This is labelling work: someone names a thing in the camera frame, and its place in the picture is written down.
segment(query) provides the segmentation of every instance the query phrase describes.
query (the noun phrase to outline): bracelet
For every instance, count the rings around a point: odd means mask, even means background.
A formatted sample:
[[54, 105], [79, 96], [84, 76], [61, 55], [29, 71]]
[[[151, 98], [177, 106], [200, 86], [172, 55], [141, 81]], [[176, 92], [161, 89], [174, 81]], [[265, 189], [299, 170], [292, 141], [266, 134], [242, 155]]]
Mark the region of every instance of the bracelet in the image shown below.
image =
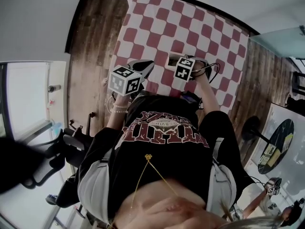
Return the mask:
[[128, 113], [127, 110], [125, 110], [125, 111], [118, 111], [118, 110], [113, 110], [113, 109], [111, 109], [110, 112], [111, 113], [118, 113], [118, 114], [127, 114]]
[[119, 105], [117, 105], [117, 104], [113, 104], [113, 107], [117, 107], [117, 108], [121, 108], [121, 109], [127, 109], [128, 108], [128, 105], [126, 105], [126, 106], [119, 106]]

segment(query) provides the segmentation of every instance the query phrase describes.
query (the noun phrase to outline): checkered tablecloth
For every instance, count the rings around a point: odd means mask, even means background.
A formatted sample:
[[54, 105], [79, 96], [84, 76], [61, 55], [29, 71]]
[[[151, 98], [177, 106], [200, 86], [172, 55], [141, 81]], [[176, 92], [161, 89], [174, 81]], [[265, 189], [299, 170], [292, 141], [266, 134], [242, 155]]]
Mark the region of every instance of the checkered tablecloth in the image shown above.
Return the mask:
[[195, 81], [182, 83], [173, 77], [173, 71], [165, 69], [169, 52], [218, 62], [221, 69], [211, 86], [221, 110], [228, 113], [241, 80], [248, 34], [224, 18], [181, 0], [128, 0], [128, 4], [110, 70], [132, 60], [154, 60], [155, 67], [143, 83], [146, 91], [169, 96], [191, 91], [199, 95]]

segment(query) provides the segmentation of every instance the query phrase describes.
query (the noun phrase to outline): black t-shirt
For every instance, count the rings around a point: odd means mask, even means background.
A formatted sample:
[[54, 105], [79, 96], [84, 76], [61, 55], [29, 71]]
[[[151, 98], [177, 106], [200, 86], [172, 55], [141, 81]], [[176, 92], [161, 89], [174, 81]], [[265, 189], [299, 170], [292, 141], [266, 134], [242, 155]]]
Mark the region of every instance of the black t-shirt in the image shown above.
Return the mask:
[[[135, 191], [151, 154], [151, 163], [164, 178], [174, 178], [207, 201], [212, 151], [197, 131], [195, 111], [182, 99], [150, 96], [129, 108], [123, 135], [109, 161], [108, 216], [113, 218], [124, 199]], [[160, 180], [147, 166], [139, 188]]]

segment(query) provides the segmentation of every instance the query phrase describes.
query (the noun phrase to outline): person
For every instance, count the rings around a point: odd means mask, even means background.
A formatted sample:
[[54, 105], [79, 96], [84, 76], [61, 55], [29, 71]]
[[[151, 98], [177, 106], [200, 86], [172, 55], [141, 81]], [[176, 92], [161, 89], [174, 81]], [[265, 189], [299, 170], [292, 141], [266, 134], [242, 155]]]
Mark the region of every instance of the person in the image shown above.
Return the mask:
[[300, 218], [304, 206], [304, 198], [300, 199], [300, 201], [296, 201], [293, 205], [286, 207], [281, 212], [277, 204], [271, 201], [272, 195], [268, 194], [268, 190], [270, 188], [275, 187], [276, 183], [279, 183], [277, 186], [278, 189], [280, 189], [279, 186], [281, 183], [281, 179], [278, 177], [273, 177], [269, 179], [269, 181], [265, 184], [263, 191], [261, 191], [261, 189], [258, 187], [257, 184], [251, 184], [245, 189], [245, 191], [248, 189], [252, 189], [252, 190], [260, 190], [261, 192], [242, 211], [241, 217], [243, 219], [248, 218], [258, 206], [266, 216], [281, 216], [283, 219], [283, 223], [281, 227], [291, 226]]
[[200, 126], [183, 99], [138, 96], [128, 107], [129, 97], [117, 96], [79, 169], [79, 199], [98, 219], [118, 229], [214, 229], [254, 182], [203, 65], [194, 68]]

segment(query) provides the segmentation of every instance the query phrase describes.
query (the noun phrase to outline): black chair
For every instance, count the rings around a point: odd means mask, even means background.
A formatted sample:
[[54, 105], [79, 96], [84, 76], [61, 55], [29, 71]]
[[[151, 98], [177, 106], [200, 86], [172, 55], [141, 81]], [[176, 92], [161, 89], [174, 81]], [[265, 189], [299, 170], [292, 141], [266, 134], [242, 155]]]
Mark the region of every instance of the black chair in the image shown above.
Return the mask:
[[292, 76], [292, 92], [305, 96], [305, 87], [300, 85], [300, 77], [305, 78], [305, 74], [295, 71]]
[[93, 137], [89, 134], [90, 119], [94, 116], [94, 113], [90, 113], [88, 116], [86, 134], [81, 132], [82, 126], [75, 128], [75, 130], [65, 128], [54, 140], [33, 146], [34, 149], [43, 151], [45, 160], [40, 168], [22, 185], [28, 189], [42, 186], [52, 175], [65, 166], [65, 161], [79, 168], [93, 141]]

